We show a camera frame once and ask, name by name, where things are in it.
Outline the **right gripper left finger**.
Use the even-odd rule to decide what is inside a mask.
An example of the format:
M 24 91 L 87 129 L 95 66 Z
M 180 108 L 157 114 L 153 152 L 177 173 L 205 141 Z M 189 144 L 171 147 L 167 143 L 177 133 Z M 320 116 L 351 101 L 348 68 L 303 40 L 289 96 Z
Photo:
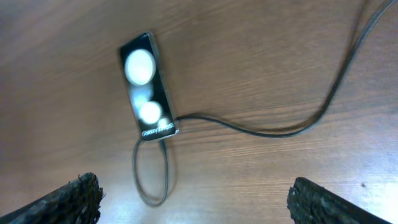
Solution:
M 99 221 L 104 197 L 97 176 L 85 173 L 53 192 L 1 217 L 1 223 L 82 223 Z

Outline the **black smartphone with white circles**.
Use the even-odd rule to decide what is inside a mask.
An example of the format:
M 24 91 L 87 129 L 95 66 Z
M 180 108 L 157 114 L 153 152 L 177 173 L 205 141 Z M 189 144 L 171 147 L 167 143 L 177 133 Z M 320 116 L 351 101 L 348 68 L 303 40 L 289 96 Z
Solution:
M 144 32 L 118 50 L 121 71 L 140 138 L 169 138 L 179 132 L 152 32 Z

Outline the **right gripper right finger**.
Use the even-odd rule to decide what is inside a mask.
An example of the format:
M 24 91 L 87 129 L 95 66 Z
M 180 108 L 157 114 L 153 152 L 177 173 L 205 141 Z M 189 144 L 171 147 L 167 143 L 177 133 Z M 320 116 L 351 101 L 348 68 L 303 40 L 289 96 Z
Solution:
M 289 189 L 287 208 L 295 224 L 389 223 L 304 177 L 297 177 Z

